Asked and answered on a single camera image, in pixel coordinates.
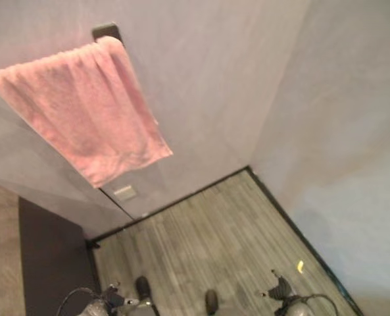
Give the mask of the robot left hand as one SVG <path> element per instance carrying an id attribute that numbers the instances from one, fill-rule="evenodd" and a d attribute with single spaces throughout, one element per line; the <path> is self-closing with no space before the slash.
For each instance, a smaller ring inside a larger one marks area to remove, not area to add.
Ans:
<path id="1" fill-rule="evenodd" d="M 113 310 L 124 306 L 137 306 L 140 301 L 136 298 L 126 298 L 119 293 L 120 282 L 110 283 L 100 296 L 107 309 Z"/>

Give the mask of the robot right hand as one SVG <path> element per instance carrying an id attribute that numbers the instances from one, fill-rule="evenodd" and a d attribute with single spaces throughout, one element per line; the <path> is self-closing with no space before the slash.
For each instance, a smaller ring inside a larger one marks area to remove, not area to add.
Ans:
<path id="1" fill-rule="evenodd" d="M 276 301 L 284 301 L 295 295 L 290 282 L 276 269 L 272 269 L 271 273 L 277 278 L 277 284 L 266 291 L 258 291 L 258 296 L 264 298 L 266 296 Z"/>

